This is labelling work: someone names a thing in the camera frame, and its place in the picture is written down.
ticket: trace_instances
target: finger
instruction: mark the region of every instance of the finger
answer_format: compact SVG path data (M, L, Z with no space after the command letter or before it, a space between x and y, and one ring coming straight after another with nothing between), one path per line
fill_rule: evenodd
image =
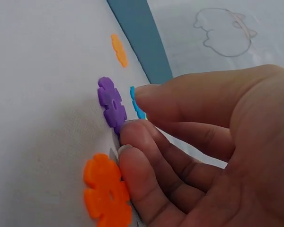
M205 196L203 191L185 184L178 177L141 121L128 123L122 128L121 143L130 144L144 153L162 191L184 213L188 213Z
M276 70L276 66L260 66L187 74L161 86L138 87L135 100L153 119L229 128L232 112L240 99L258 83L275 75Z
M235 150L231 132L224 127L195 122L149 121L210 157L228 162Z
M201 163L171 144L150 122L142 122L156 142L162 155L176 174L188 185L207 192L222 169Z
M147 226L175 227L184 220L185 214L166 198L148 159L139 149L123 150L119 166L131 201Z

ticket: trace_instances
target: small orange flower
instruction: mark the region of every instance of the small orange flower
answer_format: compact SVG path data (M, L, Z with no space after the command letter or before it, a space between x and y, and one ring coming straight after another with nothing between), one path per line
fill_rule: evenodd
M123 45L122 45L121 40L119 39L119 37L116 34L112 34L111 39L112 39L113 49L116 52L116 55L117 55L119 62L121 63L123 68L126 68L128 61L127 61L126 53L123 49Z
M84 182L89 187L84 201L92 218L99 218L97 227L127 227L132 210L127 201L129 194L121 179L117 164L105 154L97 154L84 169Z

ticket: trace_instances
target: white surface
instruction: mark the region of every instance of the white surface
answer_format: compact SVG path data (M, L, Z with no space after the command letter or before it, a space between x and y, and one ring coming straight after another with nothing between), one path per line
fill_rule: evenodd
M129 87L148 81L105 0L0 0L0 227L95 226L83 167L118 146L98 104L102 76L136 118Z
M216 70L234 70L262 64L277 64L284 67L284 0L148 0L156 21L174 77L179 75ZM218 55L203 45L206 32L194 28L195 16L204 8L223 8L246 17L242 20L248 29L257 32L252 38L250 49L243 55L227 58ZM215 46L226 53L241 48L245 34L234 28L232 20L225 20L224 14L203 14L202 23L210 32ZM228 28L222 38L216 32L220 25ZM225 166L225 163L211 159L193 147L176 142L192 156L206 163Z

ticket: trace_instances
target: blue strip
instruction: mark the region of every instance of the blue strip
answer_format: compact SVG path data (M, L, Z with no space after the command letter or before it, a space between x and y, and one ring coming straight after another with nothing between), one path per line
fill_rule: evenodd
M152 84L173 78L147 0L107 0Z

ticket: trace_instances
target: sketched outline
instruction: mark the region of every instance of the sketched outline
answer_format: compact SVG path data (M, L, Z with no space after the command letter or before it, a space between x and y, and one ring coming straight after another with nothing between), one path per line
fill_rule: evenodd
M219 9L219 10L224 10L224 11L226 11L226 12L232 13L230 10L228 10L228 9L223 9L223 8L204 8L204 9L201 9L200 11L197 12L197 14L195 15L195 22L194 22L194 25L193 25L193 26L194 26L194 28L200 28L200 29L202 29L203 31L206 32L206 37L207 37L207 39L203 41L203 46L209 47L209 48L211 48L214 52L216 52L218 55L223 56L223 57L227 57L227 58L235 58L235 57L239 57L239 56L245 54L245 53L250 49L250 47L251 47L251 44L252 44L251 38L249 38L249 44L248 44L248 47L246 48L246 50L244 50L243 52L241 52L241 53L239 53L239 54L236 54L236 55L225 55L225 54L222 54L222 53L218 52L217 50L215 50L212 46L209 46L209 45L206 45L206 44L205 44L206 41L210 40L208 34L209 34L211 31L214 31L214 29L206 30L206 29L203 28L203 26L196 27L195 25L196 25L196 24L198 23L198 21L199 21L199 20L198 20L198 15L199 15L202 11L207 10L207 9Z

